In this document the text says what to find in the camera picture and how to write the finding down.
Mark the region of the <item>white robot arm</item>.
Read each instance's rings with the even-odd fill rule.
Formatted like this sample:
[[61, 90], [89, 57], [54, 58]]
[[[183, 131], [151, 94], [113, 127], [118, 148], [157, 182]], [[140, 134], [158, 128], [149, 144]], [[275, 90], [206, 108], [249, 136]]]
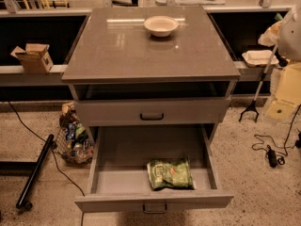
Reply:
[[301, 6], [295, 5], [284, 18], [272, 24], [258, 39], [265, 46], [276, 45], [278, 53], [289, 60], [272, 81], [272, 96], [264, 115], [275, 121], [291, 116], [301, 105]]

